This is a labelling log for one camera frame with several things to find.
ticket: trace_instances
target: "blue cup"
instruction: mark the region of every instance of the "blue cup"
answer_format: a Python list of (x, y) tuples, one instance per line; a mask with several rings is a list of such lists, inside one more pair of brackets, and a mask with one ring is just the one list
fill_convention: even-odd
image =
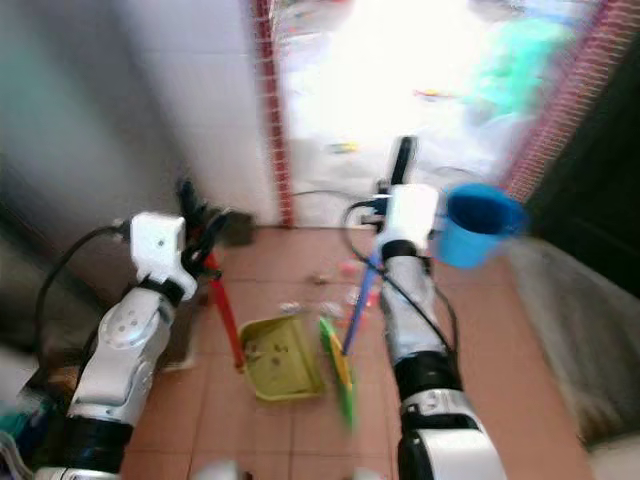
[(524, 230), (527, 214), (500, 189), (472, 183), (447, 197), (447, 219), (437, 258), (457, 268), (482, 265), (502, 241)]

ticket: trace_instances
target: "white tile wall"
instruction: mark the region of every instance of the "white tile wall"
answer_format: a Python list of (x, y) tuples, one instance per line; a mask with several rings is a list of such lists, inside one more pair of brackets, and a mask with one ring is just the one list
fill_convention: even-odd
[(278, 222), (246, 0), (119, 0), (198, 187)]

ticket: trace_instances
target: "green dustpan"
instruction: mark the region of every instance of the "green dustpan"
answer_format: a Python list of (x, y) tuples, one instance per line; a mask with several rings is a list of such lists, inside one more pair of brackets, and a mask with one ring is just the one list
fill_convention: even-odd
[(297, 315), (259, 320), (240, 329), (245, 375), (269, 402), (320, 395), (324, 383)]

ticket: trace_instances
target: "blue stick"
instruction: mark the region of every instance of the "blue stick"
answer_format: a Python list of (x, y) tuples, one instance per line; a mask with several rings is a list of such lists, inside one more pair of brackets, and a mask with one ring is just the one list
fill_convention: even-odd
[[(378, 254), (376, 252), (372, 253), (369, 256), (369, 261), (373, 265), (378, 265), (379, 263)], [(351, 320), (349, 321), (349, 329), (347, 330), (347, 335), (344, 339), (344, 344), (342, 346), (343, 355), (347, 355), (349, 353), (349, 349), (351, 348), (351, 344), (353, 343), (353, 338), (355, 337), (356, 330), (358, 329), (360, 319), (362, 318), (364, 309), (367, 306), (369, 292), (371, 291), (373, 282), (376, 279), (376, 275), (377, 275), (377, 272), (370, 267), (367, 267), (367, 269), (364, 272), (364, 276), (362, 277), (362, 284), (360, 286), (360, 294), (358, 295), (358, 301), (356, 302), (356, 306), (354, 307), (353, 313), (351, 314)]]

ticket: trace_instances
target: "white plastic piece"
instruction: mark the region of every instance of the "white plastic piece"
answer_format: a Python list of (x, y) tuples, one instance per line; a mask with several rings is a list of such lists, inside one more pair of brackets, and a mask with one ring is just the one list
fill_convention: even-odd
[(143, 212), (131, 221), (131, 259), (138, 268), (138, 280), (149, 277), (180, 285), (184, 300), (196, 293), (196, 280), (182, 267), (184, 218)]
[(418, 253), (423, 253), (435, 221), (438, 191), (429, 185), (403, 184), (393, 185), (390, 194), (385, 227), (376, 238), (378, 247), (394, 240), (408, 240)]

